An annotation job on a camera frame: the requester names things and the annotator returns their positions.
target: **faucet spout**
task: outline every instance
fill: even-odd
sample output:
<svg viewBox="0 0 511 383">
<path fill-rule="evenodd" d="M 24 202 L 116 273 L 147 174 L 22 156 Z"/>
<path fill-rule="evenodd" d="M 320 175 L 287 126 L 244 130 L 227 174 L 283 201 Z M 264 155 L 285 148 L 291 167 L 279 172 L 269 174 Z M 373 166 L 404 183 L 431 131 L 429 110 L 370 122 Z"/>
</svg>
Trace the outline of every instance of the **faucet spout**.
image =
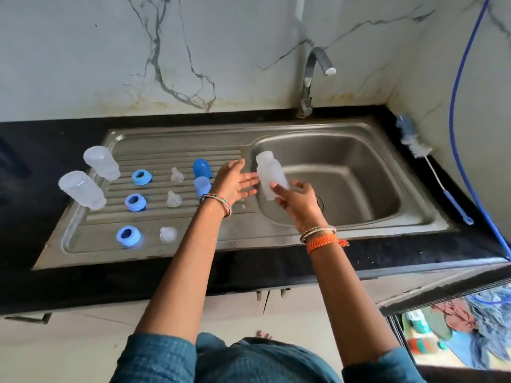
<svg viewBox="0 0 511 383">
<path fill-rule="evenodd" d="M 319 66 L 323 70 L 323 74 L 325 74 L 325 76 L 335 75 L 337 72 L 324 48 L 314 47 L 307 58 L 307 63 L 305 64 L 302 92 L 300 93 L 300 102 L 298 110 L 296 111 L 296 116 L 298 118 L 305 118 L 312 114 L 311 84 L 316 61 L 319 63 Z"/>
</svg>

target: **granite countertop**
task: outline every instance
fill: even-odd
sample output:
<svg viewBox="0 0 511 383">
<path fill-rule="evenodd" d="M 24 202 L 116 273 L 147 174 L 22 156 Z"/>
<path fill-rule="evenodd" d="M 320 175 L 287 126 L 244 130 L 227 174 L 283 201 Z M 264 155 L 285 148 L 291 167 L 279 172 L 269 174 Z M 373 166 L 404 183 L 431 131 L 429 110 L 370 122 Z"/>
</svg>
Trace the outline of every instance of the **granite countertop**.
<svg viewBox="0 0 511 383">
<path fill-rule="evenodd" d="M 347 255 L 363 279 L 481 264 L 504 263 L 504 253 L 478 210 L 435 163 L 447 189 L 475 220 L 464 225 L 423 159 L 399 142 L 385 107 L 315 109 L 314 118 L 372 115 L 383 124 L 457 231 L 352 240 Z M 171 258 L 30 270 L 68 199 L 58 179 L 86 170 L 83 151 L 110 128 L 290 120 L 291 110 L 173 116 L 93 118 L 0 124 L 0 315 L 149 299 Z M 217 252 L 208 294 L 246 292 L 316 282 L 302 245 Z"/>
</svg>

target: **orange bracelet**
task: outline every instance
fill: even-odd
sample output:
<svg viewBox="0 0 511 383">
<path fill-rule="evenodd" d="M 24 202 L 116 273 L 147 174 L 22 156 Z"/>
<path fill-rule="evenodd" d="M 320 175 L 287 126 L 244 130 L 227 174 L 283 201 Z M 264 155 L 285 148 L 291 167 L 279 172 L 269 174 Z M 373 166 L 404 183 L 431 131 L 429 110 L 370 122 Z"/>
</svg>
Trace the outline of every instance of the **orange bracelet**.
<svg viewBox="0 0 511 383">
<path fill-rule="evenodd" d="M 321 246 L 324 246 L 325 244 L 330 244 L 330 243 L 339 243 L 341 245 L 341 247 L 349 246 L 349 243 L 347 240 L 339 239 L 336 236 L 336 234 L 326 234 L 326 235 L 322 235 L 318 238 L 312 239 L 307 244 L 307 254 L 310 254 L 311 251 L 316 250 L 316 249 L 320 248 Z"/>
</svg>

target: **forearm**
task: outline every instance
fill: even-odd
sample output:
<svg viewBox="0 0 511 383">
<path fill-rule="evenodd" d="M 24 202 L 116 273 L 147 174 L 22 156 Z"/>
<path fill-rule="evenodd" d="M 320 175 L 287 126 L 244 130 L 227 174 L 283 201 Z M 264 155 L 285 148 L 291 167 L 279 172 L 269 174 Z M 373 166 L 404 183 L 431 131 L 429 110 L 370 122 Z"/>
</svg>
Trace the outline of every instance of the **forearm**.
<svg viewBox="0 0 511 383">
<path fill-rule="evenodd" d="M 171 335 L 195 344 L 224 215 L 219 201 L 202 202 L 135 332 Z"/>
<path fill-rule="evenodd" d="M 342 247 L 336 243 L 324 245 L 312 251 L 310 258 L 342 364 L 376 360 L 399 347 Z"/>
</svg>

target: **sleeve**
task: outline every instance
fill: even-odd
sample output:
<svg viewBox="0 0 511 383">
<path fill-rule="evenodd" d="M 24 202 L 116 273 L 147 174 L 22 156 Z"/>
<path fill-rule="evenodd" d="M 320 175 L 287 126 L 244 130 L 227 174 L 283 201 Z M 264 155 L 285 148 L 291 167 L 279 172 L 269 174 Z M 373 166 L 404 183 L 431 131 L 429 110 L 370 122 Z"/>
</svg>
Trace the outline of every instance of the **sleeve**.
<svg viewBox="0 0 511 383">
<path fill-rule="evenodd" d="M 174 336 L 135 334 L 128 337 L 110 383 L 190 382 L 195 379 L 197 351 Z"/>
<path fill-rule="evenodd" d="M 377 361 L 348 366 L 342 377 L 345 383 L 426 383 L 403 347 L 388 351 Z"/>
</svg>

